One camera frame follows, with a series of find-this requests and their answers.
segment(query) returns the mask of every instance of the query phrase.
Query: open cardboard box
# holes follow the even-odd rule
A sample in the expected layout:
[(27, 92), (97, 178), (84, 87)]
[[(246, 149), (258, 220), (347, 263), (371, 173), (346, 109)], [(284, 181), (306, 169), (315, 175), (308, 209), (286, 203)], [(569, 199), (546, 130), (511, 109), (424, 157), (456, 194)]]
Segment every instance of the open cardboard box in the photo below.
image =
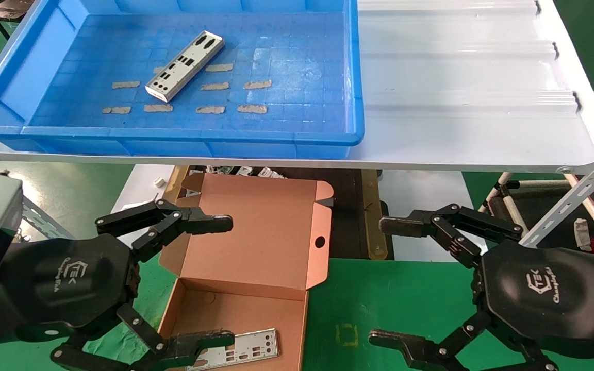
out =
[(233, 230), (182, 235), (163, 249), (160, 265), (175, 282), (160, 335), (212, 329), (235, 334), (275, 328), (279, 356), (231, 371), (299, 371), (308, 289), (327, 278), (333, 197), (325, 181), (193, 174), (181, 188), (200, 195), (180, 207), (229, 214)]

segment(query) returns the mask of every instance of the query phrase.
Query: blue storage bin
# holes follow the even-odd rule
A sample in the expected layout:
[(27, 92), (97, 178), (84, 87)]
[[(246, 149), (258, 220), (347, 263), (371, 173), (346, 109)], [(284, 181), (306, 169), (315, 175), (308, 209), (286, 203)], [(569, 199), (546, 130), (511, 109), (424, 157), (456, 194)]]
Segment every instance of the blue storage bin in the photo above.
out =
[[(203, 30), (226, 41), (210, 63), (233, 70), (204, 69), (173, 112), (144, 112), (163, 104), (144, 89), (153, 69)], [(141, 84), (113, 89), (119, 81)], [(226, 91), (200, 90), (225, 81)], [(117, 106), (130, 113), (102, 113)], [(0, 141), (14, 150), (335, 159), (363, 135), (356, 0), (36, 0), (0, 57)]]

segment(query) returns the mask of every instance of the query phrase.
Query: robotic hand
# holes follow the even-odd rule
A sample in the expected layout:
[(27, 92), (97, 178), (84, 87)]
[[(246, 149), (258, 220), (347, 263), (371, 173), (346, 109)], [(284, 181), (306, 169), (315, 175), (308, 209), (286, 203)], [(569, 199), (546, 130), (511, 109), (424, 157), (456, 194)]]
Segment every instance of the robotic hand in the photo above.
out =
[[(191, 366), (203, 348), (233, 344), (230, 331), (165, 340), (132, 308), (141, 280), (139, 262), (148, 261), (183, 233), (231, 230), (230, 216), (207, 216), (200, 208), (181, 208), (160, 199), (103, 216), (95, 224), (98, 236), (90, 240), (53, 238), (7, 246), (0, 260), (0, 343), (67, 336), (51, 359), (65, 369), (84, 371)], [(146, 227), (150, 229), (132, 249), (117, 238)], [(2, 241), (10, 241), (1, 238), (7, 235), (1, 231), (9, 228), (0, 227), (0, 249)], [(87, 341), (101, 338), (120, 322), (150, 349), (140, 360), (128, 365), (82, 351)]]
[[(386, 234), (432, 237), (474, 270), (471, 300), (477, 312), (441, 343), (375, 329), (369, 341), (400, 350), (407, 366), (424, 371), (468, 371), (455, 355), (486, 329), (526, 362), (492, 371), (557, 371), (542, 354), (594, 359), (594, 255), (570, 249), (521, 246), (521, 227), (459, 205), (382, 218)], [(458, 231), (498, 245), (481, 249)]]

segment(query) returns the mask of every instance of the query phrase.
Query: green cloth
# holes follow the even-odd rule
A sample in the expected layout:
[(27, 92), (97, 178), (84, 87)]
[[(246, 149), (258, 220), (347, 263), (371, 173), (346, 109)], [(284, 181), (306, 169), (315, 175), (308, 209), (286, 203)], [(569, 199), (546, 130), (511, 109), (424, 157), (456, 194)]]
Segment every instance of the green cloth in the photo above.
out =
[[(141, 275), (134, 306), (157, 327), (175, 277), (157, 259), (145, 264)], [(441, 341), (474, 312), (470, 282), (471, 271), (455, 263), (331, 259), (327, 281), (309, 297), (303, 370), (407, 370), (398, 351), (370, 345), (368, 332), (381, 327)], [(59, 371), (50, 361), (59, 343), (0, 344), (0, 370)], [(146, 352), (123, 325), (87, 350), (124, 362)], [(562, 371), (594, 371), (594, 360), (551, 358)], [(523, 359), (484, 333), (460, 353), (460, 361), (477, 371)]]

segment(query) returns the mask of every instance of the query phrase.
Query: box lid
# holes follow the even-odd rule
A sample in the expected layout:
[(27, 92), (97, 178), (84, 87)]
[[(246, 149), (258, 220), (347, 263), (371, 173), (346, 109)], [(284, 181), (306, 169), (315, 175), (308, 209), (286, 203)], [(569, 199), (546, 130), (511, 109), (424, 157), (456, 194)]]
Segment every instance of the box lid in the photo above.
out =
[(182, 235), (160, 264), (180, 277), (304, 291), (327, 278), (333, 197), (325, 181), (193, 174), (177, 200), (206, 214), (229, 214), (227, 233)]

